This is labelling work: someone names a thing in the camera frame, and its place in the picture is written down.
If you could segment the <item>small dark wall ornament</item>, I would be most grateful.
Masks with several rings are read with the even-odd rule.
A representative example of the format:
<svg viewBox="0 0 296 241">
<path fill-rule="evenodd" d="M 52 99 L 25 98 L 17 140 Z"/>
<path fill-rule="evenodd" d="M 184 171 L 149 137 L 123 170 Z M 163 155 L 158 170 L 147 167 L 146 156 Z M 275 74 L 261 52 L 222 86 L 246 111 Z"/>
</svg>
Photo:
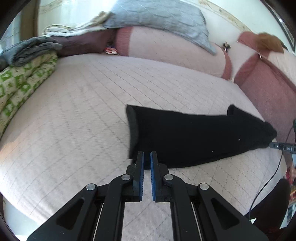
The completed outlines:
<svg viewBox="0 0 296 241">
<path fill-rule="evenodd" d="M 222 48 L 227 53 L 228 50 L 230 50 L 231 46 L 227 42 L 224 42 Z"/>
</svg>

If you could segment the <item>framed wall picture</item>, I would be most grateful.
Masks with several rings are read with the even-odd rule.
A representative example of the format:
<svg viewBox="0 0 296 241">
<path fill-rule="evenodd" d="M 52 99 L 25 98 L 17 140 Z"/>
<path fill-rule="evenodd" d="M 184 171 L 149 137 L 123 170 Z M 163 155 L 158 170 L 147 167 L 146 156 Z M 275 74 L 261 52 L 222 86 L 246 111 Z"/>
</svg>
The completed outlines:
<svg viewBox="0 0 296 241">
<path fill-rule="evenodd" d="M 295 53 L 295 32 L 294 32 L 294 30 L 292 29 L 292 27 L 289 24 L 287 24 L 287 22 L 284 20 L 284 18 L 282 18 L 274 9 L 273 9 L 273 13 L 275 15 L 277 22 L 279 23 L 282 30 L 284 31 L 284 33 L 288 39 L 288 42 L 292 48 L 292 51 Z"/>
</svg>

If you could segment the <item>pink quilted sofa seat cover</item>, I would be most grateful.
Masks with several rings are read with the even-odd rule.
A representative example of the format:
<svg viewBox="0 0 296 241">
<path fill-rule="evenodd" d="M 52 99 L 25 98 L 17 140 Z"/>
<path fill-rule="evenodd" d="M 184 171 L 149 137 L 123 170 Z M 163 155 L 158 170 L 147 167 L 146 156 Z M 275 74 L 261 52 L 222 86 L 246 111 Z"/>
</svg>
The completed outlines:
<svg viewBox="0 0 296 241">
<path fill-rule="evenodd" d="M 100 54 L 62 58 L 1 139 L 3 196 L 41 225 L 88 183 L 123 174 L 130 163 L 126 104 L 213 115 L 234 104 L 263 119 L 236 84 L 196 70 Z M 208 183 L 245 214 L 280 156 L 257 149 L 170 172 L 190 184 Z M 173 240 L 170 205 L 152 201 L 150 171 L 143 201 L 125 206 L 123 232 L 122 240 Z"/>
</svg>

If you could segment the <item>red sofa backrest cushion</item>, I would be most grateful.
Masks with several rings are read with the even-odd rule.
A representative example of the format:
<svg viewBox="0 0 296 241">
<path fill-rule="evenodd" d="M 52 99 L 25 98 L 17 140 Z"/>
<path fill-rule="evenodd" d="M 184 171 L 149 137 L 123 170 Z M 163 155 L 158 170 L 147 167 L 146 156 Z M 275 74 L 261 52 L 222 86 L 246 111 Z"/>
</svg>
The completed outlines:
<svg viewBox="0 0 296 241">
<path fill-rule="evenodd" d="M 276 140 L 294 142 L 288 133 L 295 120 L 295 86 L 273 64 L 257 54 L 235 74 L 234 82 L 245 93 L 263 119 L 277 131 Z"/>
</svg>

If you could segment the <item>beige folded cloth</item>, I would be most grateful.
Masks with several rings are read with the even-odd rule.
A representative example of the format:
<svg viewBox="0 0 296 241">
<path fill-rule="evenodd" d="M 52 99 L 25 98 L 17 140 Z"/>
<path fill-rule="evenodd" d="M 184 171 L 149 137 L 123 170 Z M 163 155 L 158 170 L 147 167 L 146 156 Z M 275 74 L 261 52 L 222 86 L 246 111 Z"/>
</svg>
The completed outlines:
<svg viewBox="0 0 296 241">
<path fill-rule="evenodd" d="M 73 37 L 85 33 L 103 31 L 106 30 L 106 28 L 103 27 L 103 23 L 108 20 L 110 14 L 111 12 L 101 11 L 97 16 L 82 25 L 48 25 L 43 29 L 42 35 L 46 37 Z"/>
</svg>

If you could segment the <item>brown plush cushion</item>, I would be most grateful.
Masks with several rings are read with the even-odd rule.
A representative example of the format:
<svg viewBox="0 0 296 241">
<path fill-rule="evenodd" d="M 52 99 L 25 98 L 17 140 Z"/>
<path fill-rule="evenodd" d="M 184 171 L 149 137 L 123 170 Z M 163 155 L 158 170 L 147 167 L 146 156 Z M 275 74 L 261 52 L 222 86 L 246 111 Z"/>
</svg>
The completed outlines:
<svg viewBox="0 0 296 241">
<path fill-rule="evenodd" d="M 268 33 L 260 33 L 255 37 L 257 49 L 269 50 L 284 53 L 284 49 L 288 50 L 285 44 L 276 36 Z"/>
</svg>

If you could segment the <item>black pants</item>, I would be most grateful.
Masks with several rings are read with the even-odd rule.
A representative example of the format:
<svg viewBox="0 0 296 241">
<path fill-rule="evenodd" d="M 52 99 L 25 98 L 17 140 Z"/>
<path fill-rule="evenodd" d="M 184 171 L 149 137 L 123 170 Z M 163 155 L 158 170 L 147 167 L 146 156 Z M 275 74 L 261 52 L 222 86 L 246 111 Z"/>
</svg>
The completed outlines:
<svg viewBox="0 0 296 241">
<path fill-rule="evenodd" d="M 197 115 L 126 106 L 129 158 L 155 151 L 168 168 L 186 168 L 267 148 L 277 132 L 261 119 L 230 105 L 226 115 Z"/>
</svg>

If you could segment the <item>grey quilted blanket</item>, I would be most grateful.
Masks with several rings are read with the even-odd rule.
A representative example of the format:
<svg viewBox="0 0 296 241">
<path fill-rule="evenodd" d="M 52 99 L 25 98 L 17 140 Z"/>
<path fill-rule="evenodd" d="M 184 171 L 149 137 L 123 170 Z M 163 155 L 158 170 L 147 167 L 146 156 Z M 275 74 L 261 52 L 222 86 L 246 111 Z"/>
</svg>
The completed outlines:
<svg viewBox="0 0 296 241">
<path fill-rule="evenodd" d="M 178 35 L 212 55 L 206 20 L 199 8 L 183 1 L 117 1 L 103 23 L 106 29 L 144 26 Z"/>
</svg>

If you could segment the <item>green patterned folded cloth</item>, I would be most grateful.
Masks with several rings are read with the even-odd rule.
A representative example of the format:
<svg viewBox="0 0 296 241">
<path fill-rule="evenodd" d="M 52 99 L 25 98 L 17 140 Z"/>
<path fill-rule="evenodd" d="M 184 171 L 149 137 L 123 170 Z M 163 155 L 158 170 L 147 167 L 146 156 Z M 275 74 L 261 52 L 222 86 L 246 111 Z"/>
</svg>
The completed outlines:
<svg viewBox="0 0 296 241">
<path fill-rule="evenodd" d="M 57 61 L 57 53 L 52 51 L 1 72 L 1 135 L 18 109 L 55 71 Z"/>
</svg>

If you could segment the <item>small red white packet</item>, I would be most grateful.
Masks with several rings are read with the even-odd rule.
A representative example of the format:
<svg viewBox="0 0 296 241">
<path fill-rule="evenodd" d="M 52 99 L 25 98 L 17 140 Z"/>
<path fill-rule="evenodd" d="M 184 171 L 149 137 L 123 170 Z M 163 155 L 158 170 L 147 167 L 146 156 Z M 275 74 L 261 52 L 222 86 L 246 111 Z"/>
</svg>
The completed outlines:
<svg viewBox="0 0 296 241">
<path fill-rule="evenodd" d="M 105 48 L 105 53 L 108 55 L 117 55 L 117 50 L 113 47 L 106 47 Z"/>
</svg>

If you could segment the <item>dark grey folded garment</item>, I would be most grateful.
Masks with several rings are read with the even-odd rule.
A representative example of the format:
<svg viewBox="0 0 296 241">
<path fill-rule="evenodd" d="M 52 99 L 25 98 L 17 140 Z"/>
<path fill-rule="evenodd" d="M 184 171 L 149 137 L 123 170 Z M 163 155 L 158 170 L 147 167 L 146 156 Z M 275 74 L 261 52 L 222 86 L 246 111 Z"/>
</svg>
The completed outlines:
<svg viewBox="0 0 296 241">
<path fill-rule="evenodd" d="M 39 36 L 23 40 L 1 52 L 1 69 L 23 66 L 36 57 L 61 49 L 62 45 L 52 37 Z"/>
</svg>

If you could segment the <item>dark maroon garment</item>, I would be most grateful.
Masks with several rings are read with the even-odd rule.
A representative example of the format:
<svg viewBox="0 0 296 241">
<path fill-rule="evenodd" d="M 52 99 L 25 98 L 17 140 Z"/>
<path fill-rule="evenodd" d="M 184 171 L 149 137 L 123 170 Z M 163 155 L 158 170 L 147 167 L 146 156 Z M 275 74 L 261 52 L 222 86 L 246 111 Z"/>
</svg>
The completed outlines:
<svg viewBox="0 0 296 241">
<path fill-rule="evenodd" d="M 82 35 L 71 37 L 53 36 L 62 49 L 57 53 L 61 57 L 81 55 L 87 53 L 102 53 L 109 42 L 112 42 L 116 36 L 116 30 L 102 30 L 88 32 Z"/>
</svg>

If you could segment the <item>pink quilted back cushion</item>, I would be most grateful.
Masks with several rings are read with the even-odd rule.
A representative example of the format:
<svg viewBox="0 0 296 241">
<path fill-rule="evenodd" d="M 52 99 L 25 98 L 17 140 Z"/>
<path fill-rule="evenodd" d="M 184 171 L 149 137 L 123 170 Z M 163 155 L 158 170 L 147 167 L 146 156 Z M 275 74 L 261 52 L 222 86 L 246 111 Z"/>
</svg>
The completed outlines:
<svg viewBox="0 0 296 241">
<path fill-rule="evenodd" d="M 218 45 L 212 46 L 215 55 L 170 32 L 148 27 L 120 28 L 115 37 L 115 47 L 121 56 L 170 63 L 230 80 L 230 57 Z"/>
</svg>

